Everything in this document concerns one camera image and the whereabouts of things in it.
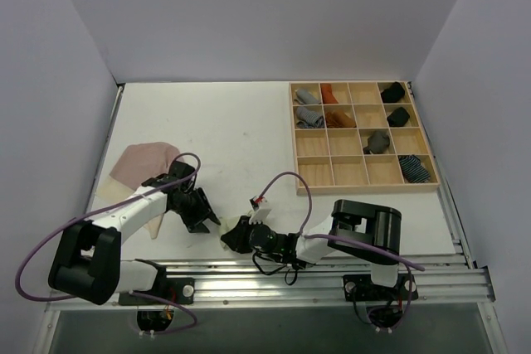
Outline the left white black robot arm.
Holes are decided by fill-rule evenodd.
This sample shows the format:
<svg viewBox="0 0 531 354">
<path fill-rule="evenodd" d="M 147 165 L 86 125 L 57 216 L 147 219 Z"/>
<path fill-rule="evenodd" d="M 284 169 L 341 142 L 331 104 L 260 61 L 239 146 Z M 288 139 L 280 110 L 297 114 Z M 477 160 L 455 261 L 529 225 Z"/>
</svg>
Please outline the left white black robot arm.
<svg viewBox="0 0 531 354">
<path fill-rule="evenodd" d="M 151 177 L 125 200 L 65 228 L 49 273 L 49 285 L 94 304 L 114 294 L 135 293 L 147 303 L 173 293 L 166 269 L 146 259 L 125 260 L 123 244 L 149 221 L 172 212 L 190 234 L 206 234 L 206 222 L 220 221 L 205 191 L 196 187 L 198 169 L 175 160 L 168 172 Z"/>
</svg>

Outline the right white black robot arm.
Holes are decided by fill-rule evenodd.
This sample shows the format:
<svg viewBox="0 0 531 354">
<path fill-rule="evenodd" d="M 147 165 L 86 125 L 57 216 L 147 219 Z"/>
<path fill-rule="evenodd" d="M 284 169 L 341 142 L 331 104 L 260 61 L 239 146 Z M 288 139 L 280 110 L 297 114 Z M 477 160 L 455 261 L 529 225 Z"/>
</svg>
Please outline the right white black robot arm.
<svg viewBox="0 0 531 354">
<path fill-rule="evenodd" d="M 390 207 L 340 199 L 331 215 L 307 232 L 280 233 L 266 224 L 271 208 L 264 198 L 251 200 L 251 210 L 220 228 L 222 247 L 250 254 L 295 272 L 316 265 L 339 251 L 371 264 L 368 287 L 378 298 L 398 288 L 402 214 Z"/>
</svg>

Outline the pink underwear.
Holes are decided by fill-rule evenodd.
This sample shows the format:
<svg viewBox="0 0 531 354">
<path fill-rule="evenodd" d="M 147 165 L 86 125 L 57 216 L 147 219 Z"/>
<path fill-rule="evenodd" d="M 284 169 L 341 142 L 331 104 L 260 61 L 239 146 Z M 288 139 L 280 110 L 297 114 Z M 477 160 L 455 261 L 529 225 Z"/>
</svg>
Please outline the pink underwear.
<svg viewBox="0 0 531 354">
<path fill-rule="evenodd" d="M 141 143 L 129 145 L 121 154 L 108 175 L 96 190 L 100 204 L 107 206 L 138 196 L 128 206 L 116 210 L 115 226 L 126 241 L 141 227 L 146 226 L 150 237 L 158 236 L 166 197 L 161 192 L 148 195 L 149 187 L 143 185 L 148 179 L 169 171 L 171 162 L 180 151 L 169 143 Z"/>
</svg>

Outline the grey striped rolled cloth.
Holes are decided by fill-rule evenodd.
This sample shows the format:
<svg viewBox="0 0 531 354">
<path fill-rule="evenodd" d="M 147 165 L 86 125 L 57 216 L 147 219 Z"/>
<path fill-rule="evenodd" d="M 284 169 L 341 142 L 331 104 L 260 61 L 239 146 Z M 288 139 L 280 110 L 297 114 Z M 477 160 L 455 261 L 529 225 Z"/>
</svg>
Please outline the grey striped rolled cloth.
<svg viewBox="0 0 531 354">
<path fill-rule="evenodd" d="M 325 126 L 324 116 L 318 111 L 298 107 L 295 109 L 295 115 L 298 119 L 295 125 L 299 129 L 323 129 Z"/>
</svg>

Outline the wooden compartment tray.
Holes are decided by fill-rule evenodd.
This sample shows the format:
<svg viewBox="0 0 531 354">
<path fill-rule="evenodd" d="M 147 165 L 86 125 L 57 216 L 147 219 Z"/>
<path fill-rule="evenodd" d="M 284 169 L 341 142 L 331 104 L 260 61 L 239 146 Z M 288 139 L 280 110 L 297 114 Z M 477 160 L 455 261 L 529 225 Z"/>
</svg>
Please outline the wooden compartment tray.
<svg viewBox="0 0 531 354">
<path fill-rule="evenodd" d="M 384 104 L 378 84 L 400 82 L 406 90 L 405 97 L 394 104 Z M 337 104 L 324 104 L 320 85 L 332 85 Z M 295 91 L 307 89 L 320 104 L 299 104 Z M 291 82 L 291 133 L 295 170 L 304 181 L 298 183 L 298 194 L 309 188 L 314 194 L 332 193 L 410 193 L 434 192 L 440 179 L 420 115 L 415 106 L 412 85 L 400 80 L 355 81 L 300 81 Z M 325 112 L 341 110 L 354 119 L 353 129 L 299 129 L 295 109 L 306 107 Z M 405 108 L 411 118 L 401 128 L 388 125 L 387 116 L 396 108 Z M 375 131 L 384 131 L 391 139 L 383 154 L 364 154 L 363 148 Z M 398 157 L 416 155 L 431 175 L 426 183 L 409 183 L 402 175 Z"/>
</svg>

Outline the orange rolled cloth lower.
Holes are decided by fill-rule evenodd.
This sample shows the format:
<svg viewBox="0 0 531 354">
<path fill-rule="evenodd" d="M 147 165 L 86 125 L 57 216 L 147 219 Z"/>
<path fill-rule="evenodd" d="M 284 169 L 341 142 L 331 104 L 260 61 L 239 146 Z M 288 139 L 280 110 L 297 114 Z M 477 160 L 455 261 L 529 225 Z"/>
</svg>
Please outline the orange rolled cloth lower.
<svg viewBox="0 0 531 354">
<path fill-rule="evenodd" d="M 341 110 L 326 111 L 325 122 L 329 129 L 353 129 L 356 127 L 354 119 Z"/>
</svg>

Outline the orange rolled cloth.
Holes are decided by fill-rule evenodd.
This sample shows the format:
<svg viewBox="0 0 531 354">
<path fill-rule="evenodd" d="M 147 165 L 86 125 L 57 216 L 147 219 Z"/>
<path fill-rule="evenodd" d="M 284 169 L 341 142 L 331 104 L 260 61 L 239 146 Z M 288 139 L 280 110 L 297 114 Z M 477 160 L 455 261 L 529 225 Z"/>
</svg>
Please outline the orange rolled cloth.
<svg viewBox="0 0 531 354">
<path fill-rule="evenodd" d="M 326 111 L 325 122 L 329 129 L 353 129 L 356 127 L 354 119 L 341 110 Z"/>
<path fill-rule="evenodd" d="M 324 104 L 337 104 L 338 100 L 334 96 L 332 85 L 329 83 L 322 83 L 320 85 L 321 96 Z"/>
</svg>

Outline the orange rolled cloth upper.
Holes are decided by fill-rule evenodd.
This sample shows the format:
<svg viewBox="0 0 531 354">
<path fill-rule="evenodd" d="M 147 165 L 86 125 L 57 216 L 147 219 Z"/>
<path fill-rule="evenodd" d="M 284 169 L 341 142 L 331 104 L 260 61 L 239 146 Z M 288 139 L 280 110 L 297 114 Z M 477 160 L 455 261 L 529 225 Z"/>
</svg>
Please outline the orange rolled cloth upper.
<svg viewBox="0 0 531 354">
<path fill-rule="evenodd" d="M 332 85 L 329 83 L 322 83 L 320 85 L 321 96 L 324 104 L 337 104 L 338 100 L 334 96 Z"/>
</svg>

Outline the dark grey rolled cloth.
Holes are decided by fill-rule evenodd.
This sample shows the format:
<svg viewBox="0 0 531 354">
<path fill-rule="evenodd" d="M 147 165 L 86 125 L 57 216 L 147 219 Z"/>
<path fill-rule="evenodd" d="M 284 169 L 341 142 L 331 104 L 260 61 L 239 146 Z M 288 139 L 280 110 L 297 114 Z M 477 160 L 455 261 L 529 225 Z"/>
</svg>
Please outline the dark grey rolled cloth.
<svg viewBox="0 0 531 354">
<path fill-rule="evenodd" d="M 367 145 L 363 148 L 364 154 L 383 154 L 388 150 L 391 139 L 384 131 L 375 131 L 369 138 Z"/>
</svg>

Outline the blue striped rolled cloth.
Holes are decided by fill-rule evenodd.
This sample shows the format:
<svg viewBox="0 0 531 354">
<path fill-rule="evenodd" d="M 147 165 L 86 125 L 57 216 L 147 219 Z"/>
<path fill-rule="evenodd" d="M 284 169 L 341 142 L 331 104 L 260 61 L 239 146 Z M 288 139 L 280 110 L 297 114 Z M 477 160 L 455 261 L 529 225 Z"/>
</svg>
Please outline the blue striped rolled cloth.
<svg viewBox="0 0 531 354">
<path fill-rule="evenodd" d="M 402 175 L 409 183 L 426 183 L 431 175 L 421 164 L 421 159 L 416 155 L 401 155 L 398 157 Z"/>
</svg>

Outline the black rolled cloth lower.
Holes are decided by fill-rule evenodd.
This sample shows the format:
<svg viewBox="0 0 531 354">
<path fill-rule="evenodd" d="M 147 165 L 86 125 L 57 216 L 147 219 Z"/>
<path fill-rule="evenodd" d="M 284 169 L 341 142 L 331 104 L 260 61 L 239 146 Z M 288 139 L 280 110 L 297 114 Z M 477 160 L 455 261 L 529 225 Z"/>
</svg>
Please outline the black rolled cloth lower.
<svg viewBox="0 0 531 354">
<path fill-rule="evenodd" d="M 401 128 L 409 122 L 410 118 L 411 115 L 405 108 L 398 107 L 387 116 L 387 122 L 390 127 Z"/>
</svg>

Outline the black rolled cloth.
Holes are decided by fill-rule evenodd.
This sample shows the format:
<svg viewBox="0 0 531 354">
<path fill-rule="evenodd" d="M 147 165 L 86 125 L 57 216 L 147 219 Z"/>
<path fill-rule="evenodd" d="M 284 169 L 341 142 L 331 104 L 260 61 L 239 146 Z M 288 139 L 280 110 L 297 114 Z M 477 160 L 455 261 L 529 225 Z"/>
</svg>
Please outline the black rolled cloth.
<svg viewBox="0 0 531 354">
<path fill-rule="evenodd" d="M 384 104 L 394 104 L 400 102 L 406 95 L 406 90 L 403 85 L 394 81 L 392 83 L 378 84 L 381 100 Z"/>
<path fill-rule="evenodd" d="M 387 116 L 387 122 L 390 127 L 401 128 L 409 122 L 410 118 L 411 115 L 405 108 L 398 107 Z"/>
</svg>

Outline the black rolled cloth upper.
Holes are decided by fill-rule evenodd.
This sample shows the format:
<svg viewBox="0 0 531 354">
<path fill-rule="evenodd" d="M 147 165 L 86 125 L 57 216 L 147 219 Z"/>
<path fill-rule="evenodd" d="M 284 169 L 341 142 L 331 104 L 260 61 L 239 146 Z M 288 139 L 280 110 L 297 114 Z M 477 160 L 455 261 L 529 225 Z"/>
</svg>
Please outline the black rolled cloth upper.
<svg viewBox="0 0 531 354">
<path fill-rule="evenodd" d="M 400 102 L 406 95 L 406 90 L 403 85 L 394 81 L 392 83 L 378 84 L 381 100 L 384 104 L 394 104 Z"/>
</svg>

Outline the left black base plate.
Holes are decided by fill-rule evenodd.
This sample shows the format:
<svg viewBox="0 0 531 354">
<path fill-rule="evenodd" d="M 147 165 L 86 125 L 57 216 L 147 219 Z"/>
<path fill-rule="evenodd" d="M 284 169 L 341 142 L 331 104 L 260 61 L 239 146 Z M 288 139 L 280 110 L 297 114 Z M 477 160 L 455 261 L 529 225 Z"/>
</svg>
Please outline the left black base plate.
<svg viewBox="0 0 531 354">
<path fill-rule="evenodd" d="M 193 304 L 195 279 L 163 277 L 158 282 L 155 282 L 149 291 L 143 292 L 143 294 L 154 296 L 155 298 L 162 298 L 181 305 Z M 118 304 L 120 306 L 148 306 L 162 305 L 165 302 L 160 302 L 153 298 L 140 298 L 130 293 L 121 293 Z"/>
</svg>

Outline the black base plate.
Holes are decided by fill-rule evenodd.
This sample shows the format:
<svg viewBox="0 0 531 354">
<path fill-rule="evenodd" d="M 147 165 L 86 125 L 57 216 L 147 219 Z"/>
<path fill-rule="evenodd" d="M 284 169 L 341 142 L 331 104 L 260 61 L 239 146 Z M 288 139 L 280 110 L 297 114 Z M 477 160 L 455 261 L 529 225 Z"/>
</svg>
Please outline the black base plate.
<svg viewBox="0 0 531 354">
<path fill-rule="evenodd" d="M 163 277 L 158 282 L 155 282 L 149 291 L 143 292 L 143 294 L 154 296 L 155 298 L 162 298 L 181 305 L 193 304 L 195 279 Z M 165 302 L 160 302 L 153 298 L 140 298 L 130 293 L 121 293 L 118 304 L 120 306 L 148 306 L 162 305 Z"/>
<path fill-rule="evenodd" d="M 397 282 L 391 288 L 374 284 L 369 274 L 346 274 L 342 280 L 344 297 L 351 302 L 384 302 L 391 299 L 406 301 L 410 288 L 406 273 L 399 274 Z"/>
</svg>

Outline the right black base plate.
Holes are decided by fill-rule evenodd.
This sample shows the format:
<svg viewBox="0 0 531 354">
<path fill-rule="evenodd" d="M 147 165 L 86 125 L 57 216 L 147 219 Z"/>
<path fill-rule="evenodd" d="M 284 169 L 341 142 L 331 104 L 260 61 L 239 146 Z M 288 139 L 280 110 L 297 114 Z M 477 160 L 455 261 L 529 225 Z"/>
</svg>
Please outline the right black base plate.
<svg viewBox="0 0 531 354">
<path fill-rule="evenodd" d="M 406 273 L 399 274 L 397 282 L 391 288 L 374 284 L 369 274 L 346 274 L 342 280 L 344 297 L 351 302 L 384 302 L 391 299 L 406 301 L 410 288 Z"/>
</svg>

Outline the aluminium frame rail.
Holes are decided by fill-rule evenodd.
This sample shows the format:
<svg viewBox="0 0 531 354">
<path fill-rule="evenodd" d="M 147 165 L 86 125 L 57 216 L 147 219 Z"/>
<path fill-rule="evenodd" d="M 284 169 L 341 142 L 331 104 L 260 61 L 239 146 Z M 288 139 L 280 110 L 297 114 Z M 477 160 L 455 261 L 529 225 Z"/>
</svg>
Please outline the aluminium frame rail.
<svg viewBox="0 0 531 354">
<path fill-rule="evenodd" d="M 412 261 L 424 267 L 414 272 L 418 304 L 489 303 L 495 293 L 487 269 L 474 269 L 462 253 L 420 255 Z M 363 274 L 368 263 L 354 258 L 331 257 L 301 272 L 295 284 L 282 273 L 260 274 L 248 259 L 169 260 L 171 278 L 195 280 L 192 309 L 208 308 L 311 308 L 346 303 L 343 277 Z"/>
</svg>

